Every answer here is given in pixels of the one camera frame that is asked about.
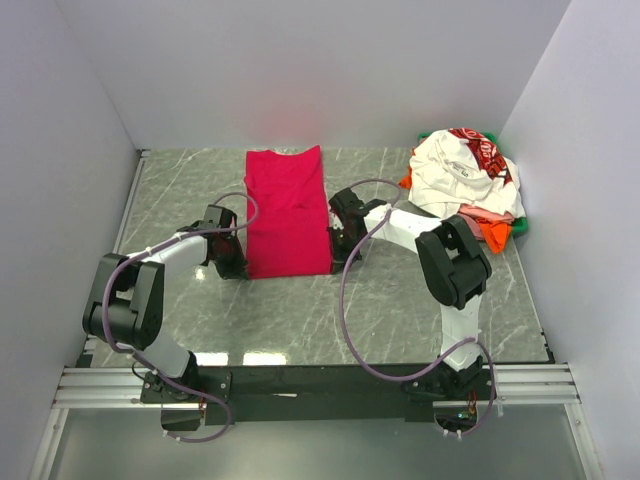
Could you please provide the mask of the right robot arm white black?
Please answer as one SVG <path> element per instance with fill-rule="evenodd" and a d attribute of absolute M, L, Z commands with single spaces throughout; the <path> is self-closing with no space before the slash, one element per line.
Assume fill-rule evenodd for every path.
<path fill-rule="evenodd" d="M 369 374 L 390 382 L 425 387 L 439 398 L 460 399 L 483 378 L 488 350 L 479 341 L 479 309 L 492 268 L 466 221 L 454 215 L 437 220 L 409 213 L 385 201 L 364 203 L 335 195 L 331 212 L 341 227 L 330 230 L 334 260 L 342 265 L 338 294 L 344 340 L 356 362 Z M 346 325 L 344 290 L 348 270 L 369 239 L 390 242 L 415 253 L 432 297 L 441 310 L 441 351 L 422 370 L 403 376 L 385 374 L 366 363 Z"/>

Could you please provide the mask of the magenta red t shirt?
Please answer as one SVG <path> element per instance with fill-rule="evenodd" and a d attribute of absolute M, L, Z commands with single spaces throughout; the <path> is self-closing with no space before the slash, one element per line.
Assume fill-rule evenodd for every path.
<path fill-rule="evenodd" d="M 321 147 L 297 154 L 249 151 L 246 259 L 252 280 L 328 275 L 332 254 Z"/>

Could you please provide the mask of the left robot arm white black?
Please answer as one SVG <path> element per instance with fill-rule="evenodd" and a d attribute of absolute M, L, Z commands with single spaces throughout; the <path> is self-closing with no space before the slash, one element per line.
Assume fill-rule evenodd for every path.
<path fill-rule="evenodd" d="M 83 313 L 85 333 L 148 366 L 176 401 L 193 399 L 200 388 L 198 364 L 195 354 L 163 328 L 165 283 L 209 264 L 223 279 L 246 278 L 247 262 L 237 237 L 242 228 L 200 221 L 140 252 L 104 255 Z"/>

